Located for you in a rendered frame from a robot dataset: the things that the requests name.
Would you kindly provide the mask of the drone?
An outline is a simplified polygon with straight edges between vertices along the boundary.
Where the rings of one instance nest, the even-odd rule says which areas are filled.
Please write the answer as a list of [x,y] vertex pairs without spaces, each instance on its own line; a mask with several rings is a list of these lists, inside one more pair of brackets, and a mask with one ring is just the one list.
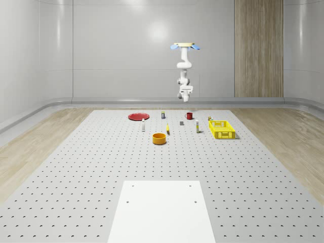
[[170,46],[170,49],[174,50],[179,47],[184,47],[184,48],[192,48],[195,50],[199,50],[200,47],[197,46],[195,43],[174,43],[173,45]]

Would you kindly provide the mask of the red plate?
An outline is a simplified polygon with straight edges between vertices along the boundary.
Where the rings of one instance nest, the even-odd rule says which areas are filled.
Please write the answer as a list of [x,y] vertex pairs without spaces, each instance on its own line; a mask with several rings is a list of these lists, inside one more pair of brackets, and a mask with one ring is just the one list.
[[142,121],[142,120],[149,119],[150,116],[147,113],[132,113],[128,116],[128,118],[134,121]]

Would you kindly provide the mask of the yellow bowl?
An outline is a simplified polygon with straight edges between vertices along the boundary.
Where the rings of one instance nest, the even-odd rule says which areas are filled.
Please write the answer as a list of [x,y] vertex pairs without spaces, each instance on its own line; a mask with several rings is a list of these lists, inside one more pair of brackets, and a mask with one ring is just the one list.
[[157,145],[163,145],[166,143],[166,135],[163,133],[155,133],[152,135],[152,142]]

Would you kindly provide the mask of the yellow basket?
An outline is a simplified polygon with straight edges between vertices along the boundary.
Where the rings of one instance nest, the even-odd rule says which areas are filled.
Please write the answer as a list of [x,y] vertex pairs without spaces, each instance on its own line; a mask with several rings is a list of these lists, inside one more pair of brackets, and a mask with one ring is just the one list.
[[235,139],[235,129],[225,120],[210,120],[209,129],[215,139]]

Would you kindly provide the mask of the white board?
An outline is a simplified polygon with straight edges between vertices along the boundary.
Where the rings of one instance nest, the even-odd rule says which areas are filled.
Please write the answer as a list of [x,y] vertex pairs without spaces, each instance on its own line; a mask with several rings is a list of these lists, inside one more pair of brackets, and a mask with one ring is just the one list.
[[215,243],[199,181],[125,181],[107,243]]

